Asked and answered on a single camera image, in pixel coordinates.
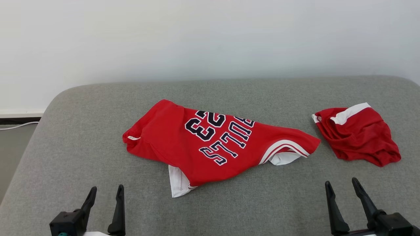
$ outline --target white trim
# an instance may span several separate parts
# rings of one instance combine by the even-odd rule
[[[4,109],[0,110],[0,118],[42,117],[45,109]]]
[[[186,195],[198,186],[190,186],[188,178],[178,167],[168,165],[169,181],[171,182],[172,197]]]
[[[275,143],[273,143],[268,149],[267,151],[264,153],[264,155],[262,156],[259,165],[266,163],[269,159],[275,159],[273,161],[271,161],[271,163],[284,163],[284,161],[281,160],[282,157],[285,157],[284,155],[276,155],[276,152],[278,152],[279,150],[288,147],[291,150],[293,150],[296,154],[298,154],[299,156],[294,155],[297,159],[300,156],[308,156],[309,153],[299,144],[297,144],[296,142],[293,142],[291,140],[287,140],[287,139],[283,139],[280,141],[277,141]]]
[[[356,115],[361,110],[366,109],[366,108],[370,108],[370,105],[367,102],[360,103],[360,104],[347,108],[345,111],[337,113],[335,117],[330,117],[330,119],[338,125],[344,125],[347,122],[348,118]]]
[[[319,123],[321,117],[320,116],[316,116],[315,114],[312,114],[312,119],[314,120],[315,123]]]

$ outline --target jersey armhole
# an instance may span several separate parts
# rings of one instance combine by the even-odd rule
[[[197,186],[190,186],[188,178],[178,167],[168,165],[169,167],[169,181],[171,182],[172,197],[180,197],[189,193]]]
[[[285,165],[309,153],[294,141],[282,139],[273,143],[262,156],[259,165],[270,161],[273,165]]]

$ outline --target white stripe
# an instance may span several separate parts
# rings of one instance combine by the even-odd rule
[[[305,150],[305,149],[303,149],[303,147],[302,146],[300,146],[299,144],[297,144],[296,142],[293,142],[293,141],[291,141],[291,140],[287,140],[287,139],[283,139],[283,140],[280,140],[280,141],[277,141],[277,142],[275,142],[275,143],[273,143],[268,149],[267,149],[267,151],[264,153],[264,155],[262,156],[262,158],[261,158],[261,160],[260,160],[260,163],[259,163],[259,165],[261,165],[261,164],[263,164],[263,163],[265,163],[265,162],[267,162],[267,160],[269,159],[268,157],[268,155],[272,152],[273,153],[273,155],[276,153],[276,152],[278,152],[279,150],[281,150],[282,148],[284,148],[284,147],[289,147],[289,148],[291,148],[292,150],[294,150],[295,152],[297,152],[293,147],[295,147],[296,149],[298,149],[301,153],[303,153],[304,155],[306,155],[306,156],[308,156],[309,155],[309,153]]]
[[[302,154],[300,153],[300,152],[298,152],[296,149],[294,149],[292,146],[290,146],[290,145],[287,145],[287,144],[284,144],[284,145],[281,145],[281,146],[279,146],[278,148],[276,148],[275,150],[274,150],[274,152],[272,152],[272,156],[274,156],[275,154],[276,154],[276,152],[278,152],[278,151],[280,151],[280,150],[282,150],[283,148],[285,148],[285,147],[288,147],[288,148],[290,148],[291,150],[293,150],[295,153],[297,153],[297,154],[299,154],[300,156],[302,156]],[[267,158],[267,160],[265,160],[264,162],[263,162],[263,164],[264,163],[266,163],[268,160],[270,160],[271,158],[269,157],[269,158]]]
[[[370,105],[367,102],[360,103],[350,108],[347,108],[345,111],[337,113],[335,117],[331,117],[330,119],[338,125],[344,125],[347,122],[348,118],[356,115],[361,110],[366,109],[366,108],[370,108]]]
[[[321,119],[321,117],[316,116],[315,114],[312,114],[312,119],[314,120],[315,123],[319,123],[320,122],[319,120]]]

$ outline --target cable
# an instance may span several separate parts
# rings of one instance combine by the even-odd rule
[[[19,125],[19,126],[15,126],[15,127],[10,127],[10,128],[0,128],[0,130],[14,129],[14,128],[19,128],[19,127],[22,127],[22,126],[25,126],[25,125],[38,124],[38,123],[39,123],[39,121],[33,121],[33,122],[28,122],[28,123],[25,123],[25,124],[21,124],[21,125]]]

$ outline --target baseboard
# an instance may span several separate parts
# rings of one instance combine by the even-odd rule
[[[9,109],[9,110],[0,110],[0,118],[41,117],[44,114],[44,112],[45,112],[45,110],[42,110],[42,109],[30,109],[30,110]]]

